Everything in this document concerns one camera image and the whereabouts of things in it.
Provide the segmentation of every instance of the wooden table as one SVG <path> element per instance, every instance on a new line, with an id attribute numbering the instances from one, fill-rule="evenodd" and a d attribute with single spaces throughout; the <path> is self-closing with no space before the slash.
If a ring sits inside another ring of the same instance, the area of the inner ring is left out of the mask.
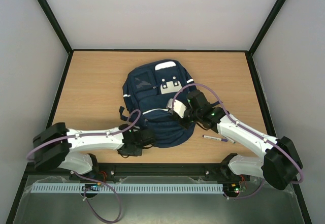
<path id="1" fill-rule="evenodd" d="M 212 88 L 228 111 L 242 122 L 266 132 L 246 57 L 240 52 L 121 52 L 75 51 L 55 113 L 54 122 L 68 128 L 104 130 L 119 126 L 119 107 L 125 106 L 122 85 L 137 66 L 175 59 L 188 70 L 195 82 Z M 210 102 L 213 95 L 203 88 Z M 122 158 L 113 150 L 95 150 L 101 163 L 219 163 L 229 153 L 254 154 L 240 145 L 202 138 L 202 134 L 220 137 L 196 126 L 183 144 L 166 149 L 153 147 L 141 157 Z"/>

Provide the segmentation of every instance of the white vent grille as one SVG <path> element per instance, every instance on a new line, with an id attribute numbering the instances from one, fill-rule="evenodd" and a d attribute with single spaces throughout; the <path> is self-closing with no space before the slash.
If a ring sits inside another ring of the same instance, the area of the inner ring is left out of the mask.
<path id="1" fill-rule="evenodd" d="M 90 191 L 111 194 L 107 187 L 84 183 L 34 183 L 31 193 L 83 193 L 85 185 Z M 119 194 L 222 194 L 222 184 L 110 184 Z"/>

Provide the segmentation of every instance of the wall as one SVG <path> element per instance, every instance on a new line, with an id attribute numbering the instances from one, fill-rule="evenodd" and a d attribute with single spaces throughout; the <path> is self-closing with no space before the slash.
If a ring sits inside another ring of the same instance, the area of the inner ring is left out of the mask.
<path id="1" fill-rule="evenodd" d="M 32 138 L 45 128 L 66 59 L 36 0 L 0 0 L 0 223 Z"/>
<path id="2" fill-rule="evenodd" d="M 275 1 L 48 0 L 75 49 L 219 50 L 249 49 Z"/>
<path id="3" fill-rule="evenodd" d="M 301 184 L 313 223 L 325 212 L 325 0 L 287 0 L 254 59 L 278 136 L 300 154 Z"/>

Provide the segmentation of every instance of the marker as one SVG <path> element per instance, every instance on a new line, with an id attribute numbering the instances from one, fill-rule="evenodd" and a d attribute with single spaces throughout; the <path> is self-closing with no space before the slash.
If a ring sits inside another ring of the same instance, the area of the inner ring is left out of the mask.
<path id="1" fill-rule="evenodd" d="M 208 136 L 208 135 L 202 135 L 203 138 L 206 138 L 206 139 L 214 139 L 214 140 L 218 140 L 218 141 L 224 141 L 224 142 L 232 142 L 232 143 L 235 143 L 234 140 L 232 139 L 223 139 L 223 138 L 217 138 L 217 137 L 213 137 L 213 136 Z"/>

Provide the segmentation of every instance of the purple cable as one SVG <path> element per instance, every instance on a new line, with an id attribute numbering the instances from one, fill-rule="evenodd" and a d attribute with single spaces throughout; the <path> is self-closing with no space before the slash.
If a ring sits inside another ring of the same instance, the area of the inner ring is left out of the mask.
<path id="1" fill-rule="evenodd" d="M 106 219 L 102 218 L 101 216 L 99 216 L 99 215 L 97 214 L 97 212 L 96 212 L 96 211 L 94 210 L 94 208 L 91 206 L 89 200 L 86 198 L 86 193 L 87 193 L 87 190 L 88 190 L 88 189 L 86 189 L 85 192 L 83 193 L 83 197 L 85 197 L 85 200 L 87 201 L 88 205 L 90 206 L 90 209 L 91 209 L 92 213 L 94 214 L 94 216 L 96 216 L 96 218 L 97 218 L 98 220 L 102 221 L 103 223 L 117 223 L 118 221 L 120 221 L 120 217 L 121 217 L 121 214 L 122 214 L 122 202 L 121 202 L 121 199 L 120 199 L 118 193 L 115 191 L 115 189 L 114 189 L 112 186 L 110 186 L 110 185 L 108 185 L 107 183 L 105 183 L 105 182 L 102 182 L 102 181 L 98 181 L 98 180 L 95 180 L 95 179 L 91 179 L 91 178 L 88 178 L 88 177 L 81 176 L 81 175 L 79 175 L 79 174 L 78 174 L 77 172 L 75 172 L 75 171 L 74 171 L 74 174 L 76 174 L 76 176 L 78 176 L 78 177 L 80 177 L 80 178 L 82 178 L 82 179 L 88 180 L 88 181 L 99 182 L 100 184 L 107 186 L 107 187 L 108 187 L 108 188 L 109 188 L 109 189 L 114 193 L 114 195 L 115 195 L 116 198 L 117 198 L 118 206 L 119 206 L 118 216 L 116 217 L 115 220 L 106 220 Z"/>
<path id="2" fill-rule="evenodd" d="M 182 87 L 182 88 L 181 88 L 181 89 L 180 89 L 180 90 L 175 94 L 175 96 L 174 96 L 174 98 L 173 98 L 172 109 L 174 108 L 174 102 L 175 102 L 176 97 L 177 97 L 181 92 L 183 92 L 183 90 L 184 90 L 185 88 L 190 87 L 190 86 L 201 86 L 201 87 L 206 88 L 207 90 L 209 90 L 209 91 L 210 91 L 210 92 L 211 92 L 211 93 L 212 93 L 212 94 L 217 98 L 217 100 L 220 102 L 220 105 L 221 105 L 221 107 L 223 108 L 223 110 L 224 110 L 226 116 L 229 118 L 229 120 L 230 120 L 232 123 L 236 124 L 236 121 L 233 120 L 233 119 L 230 117 L 228 111 L 226 110 L 226 108 L 225 108 L 223 102 L 221 101 L 221 99 L 219 98 L 219 96 L 218 96 L 218 95 L 217 95 L 217 94 L 216 94 L 212 89 L 210 89 L 208 86 L 205 86 L 204 84 L 200 84 L 200 83 L 191 83 L 191 84 L 188 84 L 188 85 L 185 85 L 184 87 Z M 245 126 L 243 126 L 243 125 L 241 125 L 241 124 L 239 124 L 239 123 L 237 124 L 237 126 L 241 127 L 242 129 L 246 130 L 247 132 L 253 134 L 254 136 L 258 137 L 259 139 L 264 140 L 264 137 L 260 136 L 259 134 L 255 133 L 254 131 L 248 129 L 247 127 L 245 127 Z M 304 173 L 302 172 L 302 170 L 300 169 L 300 167 L 298 166 L 298 164 L 294 161 L 294 159 L 292 159 L 291 156 L 290 156 L 289 154 L 287 154 L 287 152 L 285 152 L 283 149 L 281 149 L 278 145 L 276 145 L 275 143 L 271 142 L 270 140 L 267 139 L 265 142 L 271 144 L 273 147 L 275 147 L 277 150 L 279 150 L 279 151 L 280 151 L 280 152 L 281 152 L 285 157 L 288 158 L 288 160 L 289 160 L 289 161 L 294 165 L 294 167 L 298 170 L 299 175 L 300 175 L 300 179 L 299 179 L 299 181 L 291 181 L 291 183 L 292 183 L 292 184 L 302 183 L 302 182 L 304 181 Z"/>
<path id="3" fill-rule="evenodd" d="M 136 109 L 134 110 L 133 112 L 131 112 L 130 116 L 133 115 L 135 112 L 138 112 L 138 116 L 137 118 L 135 119 L 134 122 L 132 122 L 128 127 L 122 129 L 122 130 L 119 130 L 119 131 L 116 131 L 116 132 L 113 132 L 113 133 L 110 133 L 109 135 L 117 135 L 117 134 L 121 134 L 121 133 L 124 133 L 125 131 L 129 130 L 130 128 L 132 128 L 136 123 L 137 121 L 139 120 L 140 116 L 141 116 L 141 111 L 139 109 Z M 107 136 L 106 133 L 83 133 L 83 134 L 79 134 L 80 137 L 88 137 L 88 136 Z M 36 148 L 32 149 L 26 156 L 26 159 L 28 161 L 34 161 L 34 159 L 30 158 L 30 156 L 32 154 L 34 154 L 36 151 L 44 148 L 45 146 L 48 146 L 49 144 L 52 144 L 52 143 L 55 143 L 55 142 L 58 142 L 58 141 L 61 141 L 61 140 L 64 140 L 64 139 L 71 139 L 71 138 L 75 138 L 76 135 L 69 135 L 69 136 L 63 136 L 63 137 L 59 137 L 59 138 L 56 138 L 56 139 L 52 139 L 50 141 L 47 141 L 39 146 L 37 146 Z"/>
<path id="4" fill-rule="evenodd" d="M 248 198 L 253 197 L 254 195 L 256 195 L 262 189 L 264 183 L 265 183 L 265 179 L 262 180 L 262 183 L 260 184 L 258 189 L 256 189 L 250 195 L 246 195 L 246 196 L 243 196 L 243 197 L 228 197 L 225 193 L 223 195 L 226 196 L 227 198 L 233 199 L 233 200 L 248 199 Z"/>

